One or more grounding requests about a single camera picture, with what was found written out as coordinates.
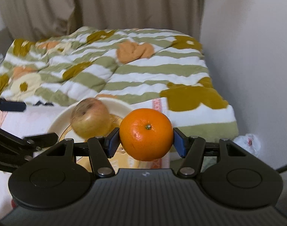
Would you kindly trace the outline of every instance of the striped blanket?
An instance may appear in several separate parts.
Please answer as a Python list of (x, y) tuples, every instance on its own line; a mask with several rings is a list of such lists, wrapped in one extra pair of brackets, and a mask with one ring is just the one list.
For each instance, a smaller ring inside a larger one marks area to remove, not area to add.
[(202, 46), (177, 31), (82, 27), (39, 42), (16, 39), (0, 67), (0, 96), (9, 100), (69, 106), (97, 95), (129, 104), (165, 97), (169, 119), (185, 135), (216, 142), (238, 134)]

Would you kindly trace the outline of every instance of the curtain fold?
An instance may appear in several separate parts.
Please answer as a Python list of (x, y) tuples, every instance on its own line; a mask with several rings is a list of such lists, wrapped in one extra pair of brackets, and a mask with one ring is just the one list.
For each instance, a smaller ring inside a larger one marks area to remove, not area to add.
[(97, 29), (173, 29), (197, 39), (204, 0), (0, 0), (13, 38), (39, 40)]

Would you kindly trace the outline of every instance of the cream flower print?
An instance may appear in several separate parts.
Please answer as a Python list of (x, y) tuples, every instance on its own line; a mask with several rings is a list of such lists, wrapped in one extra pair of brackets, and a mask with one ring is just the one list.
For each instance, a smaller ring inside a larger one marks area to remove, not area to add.
[(13, 81), (10, 88), (10, 99), (14, 101), (23, 101), (35, 94), (35, 91), (41, 86), (42, 80), (40, 74), (30, 73), (21, 76)]

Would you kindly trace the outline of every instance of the black cable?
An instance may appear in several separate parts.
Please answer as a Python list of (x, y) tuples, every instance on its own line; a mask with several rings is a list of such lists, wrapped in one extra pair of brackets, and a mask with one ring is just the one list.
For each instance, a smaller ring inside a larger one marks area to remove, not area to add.
[(282, 166), (282, 167), (276, 169), (276, 171), (277, 171), (278, 173), (286, 172), (286, 171), (287, 171), (287, 165)]

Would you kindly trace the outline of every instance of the blue gripper pad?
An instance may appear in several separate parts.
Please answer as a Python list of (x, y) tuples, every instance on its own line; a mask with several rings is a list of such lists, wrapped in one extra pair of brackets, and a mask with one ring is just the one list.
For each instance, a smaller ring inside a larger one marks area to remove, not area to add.
[(181, 158), (185, 158), (190, 149), (188, 137), (186, 137), (178, 128), (174, 128), (174, 147)]
[(112, 158), (117, 151), (119, 144), (121, 143), (119, 139), (119, 128), (116, 127), (106, 138), (104, 151), (108, 158)]

